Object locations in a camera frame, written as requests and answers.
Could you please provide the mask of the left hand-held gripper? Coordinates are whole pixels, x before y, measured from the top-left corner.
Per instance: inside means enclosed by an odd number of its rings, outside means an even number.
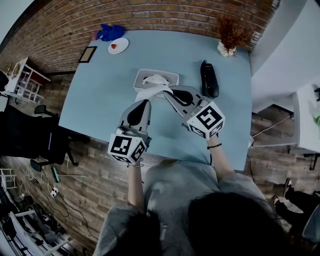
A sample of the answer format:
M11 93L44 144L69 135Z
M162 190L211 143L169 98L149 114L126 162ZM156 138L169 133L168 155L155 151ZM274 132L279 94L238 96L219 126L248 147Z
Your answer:
M136 165L152 140L147 133L150 125L151 102L135 102L121 116L120 126L110 136L107 153L116 161Z

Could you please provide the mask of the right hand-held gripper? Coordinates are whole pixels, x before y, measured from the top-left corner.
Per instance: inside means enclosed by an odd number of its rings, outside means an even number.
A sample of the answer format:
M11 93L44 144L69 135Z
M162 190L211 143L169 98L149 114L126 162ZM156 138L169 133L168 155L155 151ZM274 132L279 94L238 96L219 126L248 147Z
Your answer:
M182 126L189 132L209 140L224 127L225 116L212 99L200 97L191 86L175 85L169 88L171 91L165 91L164 97L183 117Z

